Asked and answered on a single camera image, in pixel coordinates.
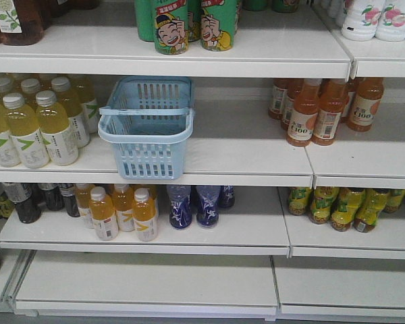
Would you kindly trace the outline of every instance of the white bottle with pink label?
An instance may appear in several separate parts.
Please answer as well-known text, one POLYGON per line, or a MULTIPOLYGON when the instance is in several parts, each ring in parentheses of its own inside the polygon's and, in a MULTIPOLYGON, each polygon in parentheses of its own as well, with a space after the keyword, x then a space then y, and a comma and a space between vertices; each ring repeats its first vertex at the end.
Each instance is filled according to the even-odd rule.
POLYGON ((405 39, 405 0, 385 0, 375 36, 388 42, 405 39))
POLYGON ((342 35, 353 41, 371 40, 378 25, 385 0, 353 0, 348 4, 342 35))

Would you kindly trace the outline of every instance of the plastic basket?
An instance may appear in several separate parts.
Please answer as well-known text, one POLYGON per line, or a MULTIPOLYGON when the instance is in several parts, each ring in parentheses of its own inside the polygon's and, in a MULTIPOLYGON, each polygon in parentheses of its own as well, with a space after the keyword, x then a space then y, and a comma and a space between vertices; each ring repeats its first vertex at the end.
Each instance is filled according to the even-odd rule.
POLYGON ((180 77, 121 79, 101 108, 99 136, 110 142, 121 177, 170 180, 183 174, 194 121, 193 85, 180 77))

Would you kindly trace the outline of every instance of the white shelf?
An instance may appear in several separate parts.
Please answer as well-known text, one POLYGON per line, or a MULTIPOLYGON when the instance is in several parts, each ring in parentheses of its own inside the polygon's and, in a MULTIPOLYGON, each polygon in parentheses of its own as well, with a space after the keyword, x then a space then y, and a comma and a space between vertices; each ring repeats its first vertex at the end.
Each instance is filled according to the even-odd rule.
POLYGON ((279 318, 405 323, 405 261, 275 259, 279 318))
POLYGON ((267 256, 38 251, 16 296, 31 315, 265 318, 276 307, 267 256))
POLYGON ((341 124, 332 145, 306 151, 315 186, 405 189, 405 104, 381 104, 368 132, 341 124))
POLYGON ((393 214, 381 213, 375 229, 360 233, 353 227, 346 232, 328 223, 317 225, 307 215, 288 212, 288 191, 279 189, 294 257, 333 257, 365 259, 405 259, 405 205, 393 214))
POLYGON ((313 6, 318 16, 352 60, 351 77, 403 77, 405 78, 405 40, 386 42, 373 38, 365 42, 349 40, 342 36, 341 28, 328 17, 325 10, 313 6))
MULTIPOLYGON (((268 101, 196 101, 194 132, 187 140, 184 175, 152 183, 310 186, 312 169, 303 148, 289 145, 279 122, 267 116, 268 101)), ((0 167, 0 182, 126 183, 113 149, 97 136, 78 160, 40 169, 0 167)))
POLYGON ((237 254, 287 256, 289 240, 275 188, 235 187, 236 203, 220 211, 213 229, 192 224, 176 230, 169 224, 166 193, 159 201, 159 235, 141 242, 135 232, 120 232, 112 241, 100 241, 93 229, 65 211, 43 211, 40 219, 23 224, 13 214, 0 233, 0 248, 85 252, 147 252, 174 254, 237 254))
POLYGON ((138 39, 134 19, 130 2, 71 11, 35 45, 0 45, 0 72, 346 78, 350 71, 349 57, 305 5, 290 15, 243 11, 234 47, 222 53, 195 42, 181 55, 158 54, 138 39))

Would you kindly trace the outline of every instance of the basket handle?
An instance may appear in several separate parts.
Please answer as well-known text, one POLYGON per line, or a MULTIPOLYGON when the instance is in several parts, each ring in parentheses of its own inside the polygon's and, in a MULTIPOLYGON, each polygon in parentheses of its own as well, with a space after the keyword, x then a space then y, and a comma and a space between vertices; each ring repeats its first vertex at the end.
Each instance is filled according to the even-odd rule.
POLYGON ((101 115, 114 115, 114 116, 172 116, 172 115, 187 115, 189 108, 179 109, 110 109, 109 106, 99 109, 101 115))

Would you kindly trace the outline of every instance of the bottle cap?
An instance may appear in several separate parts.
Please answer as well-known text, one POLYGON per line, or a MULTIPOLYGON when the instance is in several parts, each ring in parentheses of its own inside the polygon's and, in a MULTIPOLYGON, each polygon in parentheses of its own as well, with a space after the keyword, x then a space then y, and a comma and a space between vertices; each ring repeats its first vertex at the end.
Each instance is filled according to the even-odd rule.
POLYGON ((103 187, 94 187, 90 191, 90 197, 94 201, 101 201, 106 197, 107 193, 103 187))
POLYGON ((3 97, 3 104, 8 109, 20 108, 24 106, 24 103, 26 103, 26 100, 18 92, 9 93, 3 97))
POLYGON ((138 201, 139 203, 143 203, 150 198, 149 190, 146 188, 139 188, 135 191, 134 197, 136 201, 138 201))
POLYGON ((67 91, 70 89, 70 81, 65 76, 60 76, 51 81, 51 86, 57 92, 67 91))
POLYGON ((35 78, 25 79, 21 81, 21 89, 24 93, 32 95, 41 91, 41 83, 35 78))
POLYGON ((9 92, 12 90, 12 86, 14 86, 14 83, 9 76, 0 78, 0 93, 9 92))

